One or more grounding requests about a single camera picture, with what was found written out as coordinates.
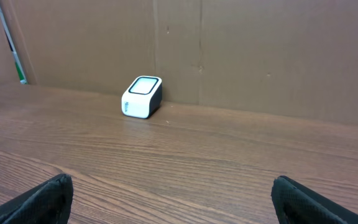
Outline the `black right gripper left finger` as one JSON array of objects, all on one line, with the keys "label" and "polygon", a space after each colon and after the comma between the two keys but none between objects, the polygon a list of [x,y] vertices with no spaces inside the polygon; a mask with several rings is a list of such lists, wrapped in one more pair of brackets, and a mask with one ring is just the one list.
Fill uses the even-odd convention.
[{"label": "black right gripper left finger", "polygon": [[0,224],[67,224],[73,202],[73,181],[58,174],[0,205]]}]

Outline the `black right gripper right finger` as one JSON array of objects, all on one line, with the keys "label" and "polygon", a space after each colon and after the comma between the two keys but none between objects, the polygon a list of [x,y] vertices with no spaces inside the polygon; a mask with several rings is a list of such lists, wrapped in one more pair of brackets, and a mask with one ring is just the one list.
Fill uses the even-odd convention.
[{"label": "black right gripper right finger", "polygon": [[358,214],[284,175],[274,180],[271,198],[280,224],[358,224]]}]

